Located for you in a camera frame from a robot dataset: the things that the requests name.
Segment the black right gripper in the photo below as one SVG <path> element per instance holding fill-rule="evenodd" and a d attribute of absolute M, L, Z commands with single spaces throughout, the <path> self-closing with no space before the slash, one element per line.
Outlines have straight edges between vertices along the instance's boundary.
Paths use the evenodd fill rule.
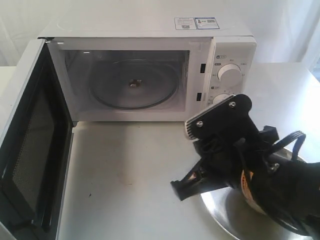
<path fill-rule="evenodd" d="M 170 182 L 177 198 L 184 201 L 227 187 L 238 190 L 244 169 L 241 160 L 243 152 L 255 145 L 258 149 L 269 147 L 279 139 L 277 129 L 273 126 L 265 126 L 261 131 L 250 130 L 249 133 L 256 136 L 253 144 L 248 144 L 244 136 L 226 141 L 216 134 L 194 141 L 193 146 L 200 160 L 181 180 Z"/>

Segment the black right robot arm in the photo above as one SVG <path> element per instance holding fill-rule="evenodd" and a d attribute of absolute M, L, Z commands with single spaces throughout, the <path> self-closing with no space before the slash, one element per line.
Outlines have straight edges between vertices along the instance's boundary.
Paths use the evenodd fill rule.
<path fill-rule="evenodd" d="M 298 159 L 306 139 L 294 131 L 279 139 L 277 129 L 236 128 L 200 137 L 200 160 L 181 180 L 171 182 L 177 197 L 230 187 L 287 230 L 320 237 L 320 165 Z"/>

